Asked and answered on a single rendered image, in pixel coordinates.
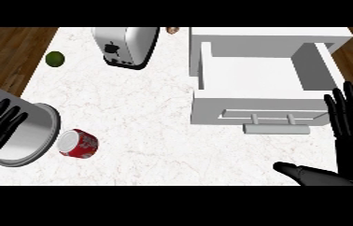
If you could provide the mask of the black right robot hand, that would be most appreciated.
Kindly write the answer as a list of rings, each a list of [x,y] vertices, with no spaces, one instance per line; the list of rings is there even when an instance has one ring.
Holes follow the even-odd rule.
[[[301,186],[353,186],[353,83],[345,81],[342,90],[335,88],[323,101],[335,137],[338,172],[287,162],[274,162],[273,169]]]

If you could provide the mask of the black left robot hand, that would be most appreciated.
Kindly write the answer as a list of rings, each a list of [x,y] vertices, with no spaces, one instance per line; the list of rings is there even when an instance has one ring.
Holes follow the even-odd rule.
[[[0,148],[7,144],[10,136],[27,115],[26,112],[20,112],[19,106],[10,106],[8,98],[0,101]]]

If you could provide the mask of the red can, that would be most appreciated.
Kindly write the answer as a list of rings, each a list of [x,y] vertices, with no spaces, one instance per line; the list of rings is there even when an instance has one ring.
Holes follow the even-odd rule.
[[[97,151],[97,138],[79,129],[72,129],[58,136],[55,147],[63,156],[86,159]]]

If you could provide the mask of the white drawer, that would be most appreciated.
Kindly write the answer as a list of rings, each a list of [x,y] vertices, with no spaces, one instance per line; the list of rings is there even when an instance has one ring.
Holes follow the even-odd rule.
[[[323,43],[284,58],[215,57],[200,44],[190,122],[239,125],[247,134],[308,134],[329,123],[323,97],[342,75]]]

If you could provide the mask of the grey metal pot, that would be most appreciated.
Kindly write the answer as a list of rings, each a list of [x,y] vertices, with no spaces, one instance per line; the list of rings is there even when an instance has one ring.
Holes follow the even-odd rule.
[[[10,107],[19,106],[19,112],[29,114],[0,148],[0,165],[19,167],[33,162],[50,149],[58,134],[60,116],[50,105],[32,104],[0,90],[2,99],[10,100]]]

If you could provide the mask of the green lime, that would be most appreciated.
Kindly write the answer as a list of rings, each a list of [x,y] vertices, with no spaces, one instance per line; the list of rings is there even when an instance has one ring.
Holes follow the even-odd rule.
[[[64,63],[64,56],[58,51],[51,51],[45,55],[45,64],[51,67],[57,67]]]

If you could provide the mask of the white cabinet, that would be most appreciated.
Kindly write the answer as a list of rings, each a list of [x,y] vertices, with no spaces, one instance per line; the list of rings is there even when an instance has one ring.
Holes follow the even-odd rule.
[[[346,27],[190,27],[188,76],[197,75],[199,47],[215,57],[290,57],[302,43],[323,43],[329,53],[353,37]]]

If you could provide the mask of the silver toaster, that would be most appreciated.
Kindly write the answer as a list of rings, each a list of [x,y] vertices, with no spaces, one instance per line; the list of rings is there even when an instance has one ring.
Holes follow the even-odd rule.
[[[92,39],[110,66],[140,70],[154,50],[157,27],[94,27]]]

